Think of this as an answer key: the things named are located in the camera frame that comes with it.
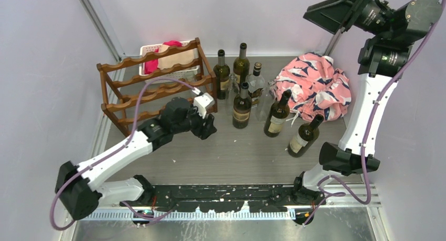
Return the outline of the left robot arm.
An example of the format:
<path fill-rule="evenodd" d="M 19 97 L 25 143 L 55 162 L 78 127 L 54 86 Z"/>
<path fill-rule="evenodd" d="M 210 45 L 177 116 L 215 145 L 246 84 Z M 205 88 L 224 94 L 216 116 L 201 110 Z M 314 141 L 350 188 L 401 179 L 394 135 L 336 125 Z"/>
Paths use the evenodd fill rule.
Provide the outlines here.
<path fill-rule="evenodd" d="M 170 143 L 176 134 L 192 132 L 201 140 L 217 131 L 207 110 L 215 103 L 207 93 L 188 100 L 176 97 L 161 114 L 144 121 L 130 136 L 100 155 L 74 165 L 64 163 L 55 193 L 73 220 L 89 216 L 97 207 L 112 204 L 146 206 L 154 197 L 151 183 L 142 175 L 120 182 L 108 179 L 133 161 Z"/>

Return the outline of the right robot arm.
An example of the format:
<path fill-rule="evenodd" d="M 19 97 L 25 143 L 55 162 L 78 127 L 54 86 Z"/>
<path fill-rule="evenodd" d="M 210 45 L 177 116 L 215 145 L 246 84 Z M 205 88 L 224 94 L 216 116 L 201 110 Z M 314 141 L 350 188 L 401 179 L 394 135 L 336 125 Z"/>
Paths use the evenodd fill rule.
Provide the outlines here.
<path fill-rule="evenodd" d="M 445 0 L 411 0 L 398 9 L 381 0 L 326 0 L 307 8 L 304 18 L 331 33 L 356 26 L 373 37 L 358 56 L 361 87 L 347 129 L 338 144 L 324 143 L 318 164 L 295 179 L 297 204 L 322 202 L 332 180 L 378 169 L 375 142 L 388 99 L 416 56 L 413 44 L 428 40 L 444 7 Z"/>

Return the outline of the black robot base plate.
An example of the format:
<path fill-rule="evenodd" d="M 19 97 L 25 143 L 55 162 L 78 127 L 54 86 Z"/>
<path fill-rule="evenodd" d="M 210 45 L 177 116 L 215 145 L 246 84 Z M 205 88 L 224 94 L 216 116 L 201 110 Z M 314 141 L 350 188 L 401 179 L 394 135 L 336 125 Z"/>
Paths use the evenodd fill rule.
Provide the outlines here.
<path fill-rule="evenodd" d="M 247 205 L 251 213 L 285 212 L 289 206 L 316 206 L 324 199 L 301 185 L 155 185 L 132 207 L 148 206 L 166 212 L 239 212 Z"/>

